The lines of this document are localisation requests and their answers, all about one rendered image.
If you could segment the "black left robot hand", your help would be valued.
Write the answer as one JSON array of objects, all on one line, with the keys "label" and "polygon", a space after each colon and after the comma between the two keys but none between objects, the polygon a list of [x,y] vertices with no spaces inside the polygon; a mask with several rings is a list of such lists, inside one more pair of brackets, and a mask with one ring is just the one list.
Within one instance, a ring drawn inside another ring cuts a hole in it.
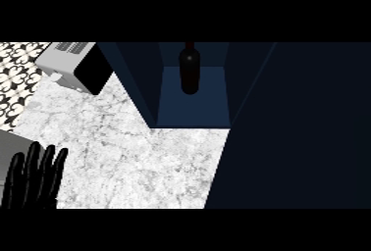
[{"label": "black left robot hand", "polygon": [[29,146],[28,154],[16,153],[12,157],[0,209],[54,210],[62,181],[63,164],[68,149],[54,152],[49,145],[40,152],[37,141]]}]

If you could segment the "dark blue cabinet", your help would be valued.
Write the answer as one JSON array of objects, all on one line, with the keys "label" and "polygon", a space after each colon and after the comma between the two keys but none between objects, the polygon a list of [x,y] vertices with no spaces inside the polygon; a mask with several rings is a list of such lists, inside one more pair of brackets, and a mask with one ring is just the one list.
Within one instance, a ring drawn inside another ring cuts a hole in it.
[{"label": "dark blue cabinet", "polygon": [[195,42],[198,91],[182,90],[185,42],[102,42],[99,48],[152,128],[229,128],[260,77],[272,42]]}]

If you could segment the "dark wine bottle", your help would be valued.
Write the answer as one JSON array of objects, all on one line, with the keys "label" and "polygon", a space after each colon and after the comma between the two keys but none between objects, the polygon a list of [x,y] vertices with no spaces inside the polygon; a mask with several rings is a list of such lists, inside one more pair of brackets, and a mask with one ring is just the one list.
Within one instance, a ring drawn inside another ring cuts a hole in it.
[{"label": "dark wine bottle", "polygon": [[198,91],[199,83],[199,53],[193,48],[193,43],[185,44],[185,49],[179,56],[182,90],[192,95]]}]

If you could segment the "grey toaster appliance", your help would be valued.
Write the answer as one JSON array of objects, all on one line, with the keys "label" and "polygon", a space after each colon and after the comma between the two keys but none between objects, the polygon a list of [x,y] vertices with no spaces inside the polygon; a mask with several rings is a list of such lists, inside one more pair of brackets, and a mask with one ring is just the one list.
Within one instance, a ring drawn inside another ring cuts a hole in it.
[{"label": "grey toaster appliance", "polygon": [[51,42],[35,59],[47,75],[60,75],[57,84],[97,95],[112,68],[96,42]]}]

